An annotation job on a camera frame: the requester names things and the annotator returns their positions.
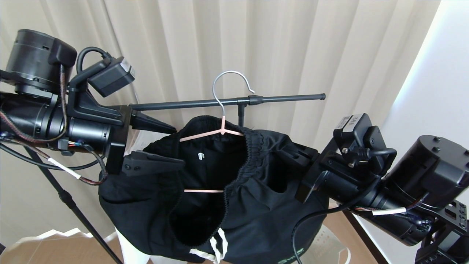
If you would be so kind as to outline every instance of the clothes hanger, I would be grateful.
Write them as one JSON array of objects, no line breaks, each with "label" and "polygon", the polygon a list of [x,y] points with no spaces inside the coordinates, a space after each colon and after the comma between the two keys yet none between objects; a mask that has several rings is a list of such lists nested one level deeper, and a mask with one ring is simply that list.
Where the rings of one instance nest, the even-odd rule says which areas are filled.
[{"label": "clothes hanger", "polygon": [[193,140],[193,139],[198,139],[198,138],[201,138],[201,137],[205,137],[205,136],[210,136],[210,135],[215,135],[215,134],[222,134],[224,135],[225,133],[229,133],[229,134],[233,134],[233,135],[238,135],[238,136],[243,136],[242,133],[239,133],[239,132],[236,132],[236,131],[232,131],[232,130],[228,130],[225,128],[225,106],[220,102],[220,100],[218,99],[217,95],[215,94],[215,84],[217,83],[217,80],[222,77],[223,75],[227,74],[227,73],[235,73],[235,74],[238,74],[240,75],[243,79],[244,79],[244,82],[246,83],[246,86],[248,87],[248,90],[251,92],[251,93],[255,93],[251,87],[249,86],[249,82],[247,80],[247,78],[240,72],[238,71],[235,71],[235,70],[227,70],[225,72],[222,72],[220,75],[218,75],[215,80],[213,81],[213,85],[212,85],[212,93],[213,93],[213,97],[215,98],[215,100],[217,100],[218,104],[221,106],[221,109],[223,111],[223,116],[221,117],[221,128],[220,129],[217,129],[217,130],[214,130],[214,131],[210,131],[210,132],[205,132],[205,133],[202,133],[202,134],[197,134],[197,135],[193,135],[193,136],[188,136],[188,137],[185,137],[185,138],[182,138],[180,139],[179,141],[180,142],[183,142],[183,141],[188,141],[188,140]]}]

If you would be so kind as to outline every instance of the black fabric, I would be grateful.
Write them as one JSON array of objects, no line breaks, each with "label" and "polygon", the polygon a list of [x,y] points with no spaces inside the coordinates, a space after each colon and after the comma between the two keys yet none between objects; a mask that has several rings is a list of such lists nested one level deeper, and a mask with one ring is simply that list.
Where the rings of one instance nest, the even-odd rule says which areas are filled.
[{"label": "black fabric", "polygon": [[[221,119],[193,118],[181,131],[144,149],[182,159],[182,171],[140,177],[111,175],[99,186],[102,208],[116,228],[140,251],[201,263],[191,248],[213,254],[208,240],[225,231],[234,264],[293,262],[291,232],[305,215],[323,210],[328,198],[313,193],[302,204],[295,200],[301,180],[275,153],[294,147],[278,132],[251,130],[226,123],[244,137],[215,134],[179,142],[180,138],[219,129]],[[184,189],[224,190],[223,193],[185,193]],[[312,219],[298,230],[300,252],[308,249],[325,217]]]}]

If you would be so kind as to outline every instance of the curtain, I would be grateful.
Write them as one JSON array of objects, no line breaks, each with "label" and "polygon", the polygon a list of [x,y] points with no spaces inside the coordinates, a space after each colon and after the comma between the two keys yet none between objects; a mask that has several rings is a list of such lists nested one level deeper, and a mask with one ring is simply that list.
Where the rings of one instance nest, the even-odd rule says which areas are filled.
[{"label": "curtain", "polygon": [[[245,117],[246,127],[286,133],[321,151],[344,116],[366,112],[373,124],[383,124],[438,6],[417,0],[2,0],[0,68],[17,30],[28,28],[78,51],[97,46],[125,56],[136,80],[106,98],[92,91],[105,105],[212,99],[213,79],[225,70],[242,72],[262,96],[326,93],[325,101],[248,106]],[[84,67],[98,59],[87,55]],[[1,84],[1,90],[13,88]],[[219,98],[249,94],[236,75],[217,84]],[[236,124],[237,107],[226,109]],[[221,116],[221,109],[145,113],[180,129],[198,115]],[[92,160],[51,155],[69,166]],[[95,179],[97,172],[81,174]],[[97,188],[54,175],[98,231],[111,233]],[[53,228],[84,230],[36,167],[3,152],[0,195],[4,244]]]}]

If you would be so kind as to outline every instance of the horizontal pole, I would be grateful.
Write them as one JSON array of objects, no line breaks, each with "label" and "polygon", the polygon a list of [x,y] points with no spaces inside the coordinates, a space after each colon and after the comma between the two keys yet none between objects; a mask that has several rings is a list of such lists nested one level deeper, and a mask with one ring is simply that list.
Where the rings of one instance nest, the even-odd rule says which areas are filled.
[{"label": "horizontal pole", "polygon": [[[325,94],[308,94],[308,95],[290,95],[290,96],[248,96],[230,99],[220,99],[220,102],[227,105],[256,105],[267,102],[286,102],[286,101],[305,101],[305,100],[324,100]],[[182,109],[182,108],[197,108],[197,107],[212,107],[219,106],[216,100],[198,100],[198,101],[180,101],[180,102],[163,102],[163,103],[146,103],[146,104],[131,104],[129,105],[133,110],[137,111],[151,111],[151,110],[166,110],[166,109]]]}]

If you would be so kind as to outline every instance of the wooden floor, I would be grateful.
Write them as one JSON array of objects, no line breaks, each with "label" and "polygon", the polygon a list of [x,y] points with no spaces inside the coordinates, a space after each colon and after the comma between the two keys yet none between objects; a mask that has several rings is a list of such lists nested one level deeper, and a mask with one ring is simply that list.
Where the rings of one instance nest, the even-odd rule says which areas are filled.
[{"label": "wooden floor", "polygon": [[[352,252],[351,264],[377,264],[343,213],[327,216],[324,224],[350,249]],[[122,259],[117,237],[110,240],[108,244]],[[93,238],[86,237],[83,233],[77,233],[70,237],[53,235],[40,241],[24,241],[7,248],[0,256],[0,264],[61,263],[113,264],[114,262]],[[303,263],[311,264],[312,262],[305,258]]]}]

